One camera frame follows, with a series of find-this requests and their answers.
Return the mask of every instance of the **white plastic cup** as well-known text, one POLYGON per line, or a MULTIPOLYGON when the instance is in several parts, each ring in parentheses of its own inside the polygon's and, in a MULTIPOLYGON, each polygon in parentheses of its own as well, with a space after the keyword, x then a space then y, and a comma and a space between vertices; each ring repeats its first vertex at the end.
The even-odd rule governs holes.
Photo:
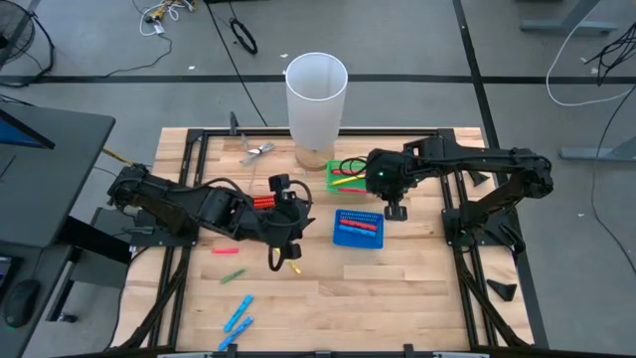
POLYGON ((325 150, 338 137, 348 74, 335 57, 309 53, 295 58, 285 72, 289 130, 297 145, 325 150))

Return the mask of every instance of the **blue tray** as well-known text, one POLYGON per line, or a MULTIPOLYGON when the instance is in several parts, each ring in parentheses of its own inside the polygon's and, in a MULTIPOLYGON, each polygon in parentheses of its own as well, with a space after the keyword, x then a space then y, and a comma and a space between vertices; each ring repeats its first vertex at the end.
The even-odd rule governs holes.
POLYGON ((334 223, 334 244, 354 248, 381 249, 385 244, 384 227, 385 216, 382 214, 338 209, 336 210, 336 221, 334 223), (370 237, 340 230, 338 229, 341 225, 340 219, 349 219, 376 225, 378 228, 376 235, 370 237))

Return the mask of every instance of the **blue marker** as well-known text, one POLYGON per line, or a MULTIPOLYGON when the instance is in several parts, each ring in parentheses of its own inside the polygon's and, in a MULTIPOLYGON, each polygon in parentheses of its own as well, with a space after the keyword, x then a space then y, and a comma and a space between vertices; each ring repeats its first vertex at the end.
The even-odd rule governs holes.
POLYGON ((232 334, 230 334, 228 336, 228 338, 226 338, 220 345, 219 345, 219 350, 220 351, 225 351, 229 345, 231 345, 232 343, 234 343, 235 340, 237 340, 237 338, 239 338, 243 332, 247 331, 247 329, 251 326, 251 324, 254 322, 254 319, 251 317, 248 317, 245 319, 245 321, 243 321, 240 326, 237 328, 236 331, 232 332, 232 334))
POLYGON ((235 324, 237 324, 237 322, 239 321, 239 318, 242 316, 242 314, 249 307, 249 304, 253 300, 254 300, 254 296, 252 296, 251 294, 248 294, 247 297, 243 300, 243 302, 238 307, 235 314, 232 316, 232 318, 230 318, 230 321, 228 322, 228 324, 226 324, 226 326, 223 328, 223 331, 225 333, 230 333, 230 331, 232 330, 232 327, 234 327, 235 324))
POLYGON ((340 225, 340 226, 338 226, 338 229, 340 229, 342 231, 349 232, 349 233, 353 233, 353 234, 360 234, 360 235, 368 236, 368 237, 371 237, 371 238, 374 238, 376 236, 376 233, 372 232, 371 230, 354 228, 354 227, 350 227, 350 226, 346 226, 346 225, 340 225))

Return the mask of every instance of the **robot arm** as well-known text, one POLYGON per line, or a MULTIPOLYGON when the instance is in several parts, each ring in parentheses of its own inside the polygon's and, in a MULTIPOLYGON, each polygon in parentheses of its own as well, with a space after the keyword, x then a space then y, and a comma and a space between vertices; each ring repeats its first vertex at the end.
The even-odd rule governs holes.
POLYGON ((270 268, 279 270, 285 259, 301 256, 300 246, 293 241, 301 239, 302 231, 314 220, 308 218, 311 193, 304 183, 289 180, 286 174, 270 177, 269 188, 274 195, 266 205, 254 204, 254 199, 229 179, 217 178, 190 188, 151 175, 145 166, 134 164, 121 170, 108 195, 109 204, 119 210, 126 206, 142 208, 175 238, 185 240, 203 227, 236 241, 265 243, 270 248, 270 268), (211 186, 218 182, 233 188, 211 186), (291 184, 302 186, 308 200, 286 191, 291 184), (281 251, 277 265, 271 262, 273 248, 281 251))
POLYGON ((388 220, 403 221, 406 208, 399 201, 409 188, 430 177, 455 170, 510 174, 506 184, 477 202, 460 208, 464 227, 485 223, 488 217, 517 204, 523 198, 543 198, 553 190, 551 163, 530 149, 464 147, 442 136, 407 143, 402 152, 374 149, 366 164, 367 190, 389 202, 388 220))

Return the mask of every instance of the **wooden table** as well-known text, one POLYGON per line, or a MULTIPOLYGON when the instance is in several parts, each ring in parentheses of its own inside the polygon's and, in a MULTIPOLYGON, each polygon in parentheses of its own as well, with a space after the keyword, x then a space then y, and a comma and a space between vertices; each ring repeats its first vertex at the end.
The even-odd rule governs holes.
MULTIPOLYGON (((178 180, 187 130, 163 129, 154 175, 178 180)), ((479 128, 455 128, 455 135, 462 145, 484 145, 479 128)), ((336 142, 336 157, 366 155, 376 147, 401 150, 403 143, 415 139, 419 137, 341 136, 336 142)), ((177 349, 217 350, 226 336, 223 326, 247 294, 255 296, 247 311, 254 324, 237 342, 241 351, 401 351, 405 343, 412 343, 415 350, 468 349, 453 254, 443 239, 439 180, 425 180, 409 191, 402 201, 408 209, 408 221, 386 222, 383 249, 339 247, 332 243, 336 209, 381 213, 386 203, 371 195, 328 192, 325 172, 305 173, 296 164, 290 137, 251 137, 250 148, 266 141, 276 147, 257 161, 254 170, 239 164, 244 158, 239 137, 211 138, 202 180, 229 177, 247 192, 253 170, 251 195, 269 194, 267 178, 279 173, 307 183, 314 198, 310 216, 316 222, 298 242, 303 255, 296 263, 302 274, 288 265, 279 272, 270 271, 267 247, 262 243, 237 243, 202 230, 190 258, 177 349), (240 252, 213 255, 212 248, 240 248, 240 252), (220 278, 241 268, 246 268, 244 275, 220 284, 220 278)), ((470 199, 494 189, 493 180, 474 188, 466 178, 470 199)), ((452 179, 451 188, 458 203, 452 179)), ((297 192, 304 195, 301 189, 297 192)), ((115 345, 129 337, 154 303, 163 253, 161 248, 148 250, 130 268, 115 345)), ((480 254, 486 278, 519 283, 506 248, 481 247, 480 254)), ((532 342, 521 292, 517 291, 512 302, 504 302, 488 289, 508 324, 532 342)), ((475 299, 472 302, 480 342, 485 344, 481 310, 475 299)), ((166 336, 172 304, 168 307, 162 337, 166 336)))

